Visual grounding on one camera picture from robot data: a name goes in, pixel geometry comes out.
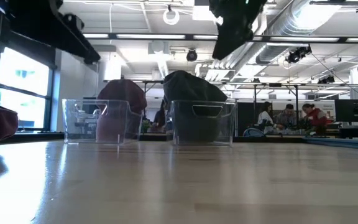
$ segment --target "window frame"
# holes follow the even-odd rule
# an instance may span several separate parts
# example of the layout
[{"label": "window frame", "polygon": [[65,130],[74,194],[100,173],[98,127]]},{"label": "window frame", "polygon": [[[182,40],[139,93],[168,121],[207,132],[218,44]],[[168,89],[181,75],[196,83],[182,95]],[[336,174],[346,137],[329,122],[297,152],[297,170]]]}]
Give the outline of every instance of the window frame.
[{"label": "window frame", "polygon": [[12,87],[12,86],[0,84],[0,88],[2,88],[2,89],[11,90],[11,91],[15,91],[15,92],[18,92],[18,93],[23,93],[23,94],[26,94],[26,95],[35,96],[35,97],[45,99],[44,127],[43,128],[23,128],[23,127],[19,127],[17,131],[50,131],[50,119],[51,119],[51,115],[52,115],[53,79],[54,79],[54,76],[55,76],[55,70],[54,70],[54,68],[51,68],[50,66],[48,66],[48,68],[49,68],[48,87],[47,87],[48,89],[47,89],[47,94],[45,96],[37,94],[37,93],[34,93],[32,91],[23,90],[23,89],[20,89],[20,88],[15,88],[15,87]]}]

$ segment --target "computer monitor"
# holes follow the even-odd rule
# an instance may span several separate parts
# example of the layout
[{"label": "computer monitor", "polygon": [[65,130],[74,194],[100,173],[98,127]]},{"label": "computer monitor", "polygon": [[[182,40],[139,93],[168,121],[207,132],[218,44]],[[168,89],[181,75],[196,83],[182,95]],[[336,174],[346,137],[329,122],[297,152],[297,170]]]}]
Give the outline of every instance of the computer monitor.
[{"label": "computer monitor", "polygon": [[358,122],[358,100],[335,100],[336,121]]}]

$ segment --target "ceiling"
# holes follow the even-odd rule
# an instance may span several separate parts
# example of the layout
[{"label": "ceiling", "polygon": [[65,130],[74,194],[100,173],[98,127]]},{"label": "ceiling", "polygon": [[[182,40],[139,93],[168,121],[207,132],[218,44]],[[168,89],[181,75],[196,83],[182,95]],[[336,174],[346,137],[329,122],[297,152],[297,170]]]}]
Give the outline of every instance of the ceiling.
[{"label": "ceiling", "polygon": [[[175,25],[168,25],[163,20],[166,6],[152,6],[150,4],[85,4],[77,0],[66,0],[60,11],[72,12],[85,23],[84,33],[113,32],[113,33],[153,33],[153,34],[217,34],[213,21],[195,21],[191,12],[194,0],[182,1],[182,6],[173,9],[181,10],[180,19]],[[265,10],[268,28],[273,24],[276,15],[290,2],[289,0],[276,0],[277,5]],[[327,22],[317,28],[311,35],[358,35],[358,13],[355,6],[343,6]],[[319,12],[309,15],[309,20],[319,17]],[[122,74],[130,79],[151,79],[151,73],[158,70],[157,62],[149,55],[148,46],[151,40],[91,40],[98,46],[102,60],[111,56],[110,46],[116,47],[116,52],[125,61]],[[194,72],[197,63],[213,63],[211,54],[214,48],[212,41],[169,41],[170,56],[167,58],[167,67],[171,70],[186,70]],[[187,62],[186,55],[189,49],[198,53],[196,62]],[[284,62],[286,54],[278,57],[269,66],[255,74],[262,82],[308,82],[310,77],[318,75],[327,68],[333,68],[335,74],[344,81],[348,80],[349,68],[358,63],[358,45],[351,44],[311,44],[313,54],[322,62],[309,55],[300,63],[291,65]],[[248,54],[245,51],[239,58]],[[244,65],[240,60],[233,70],[238,73]]]}]

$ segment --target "wooden table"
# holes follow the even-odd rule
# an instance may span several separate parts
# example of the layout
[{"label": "wooden table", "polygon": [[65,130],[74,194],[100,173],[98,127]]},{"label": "wooden table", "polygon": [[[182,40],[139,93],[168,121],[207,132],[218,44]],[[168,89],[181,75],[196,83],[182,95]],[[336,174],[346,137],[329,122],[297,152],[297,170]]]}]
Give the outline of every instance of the wooden table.
[{"label": "wooden table", "polygon": [[0,146],[0,223],[358,223],[358,150]]}]

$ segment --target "security camera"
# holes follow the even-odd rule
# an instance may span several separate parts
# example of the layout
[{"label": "security camera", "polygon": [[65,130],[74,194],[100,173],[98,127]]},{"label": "security camera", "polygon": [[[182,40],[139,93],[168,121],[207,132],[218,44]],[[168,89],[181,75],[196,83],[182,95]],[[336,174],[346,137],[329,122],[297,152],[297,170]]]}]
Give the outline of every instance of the security camera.
[{"label": "security camera", "polygon": [[189,52],[187,53],[186,59],[188,62],[194,62],[195,60],[197,60],[196,50],[190,49]]}]

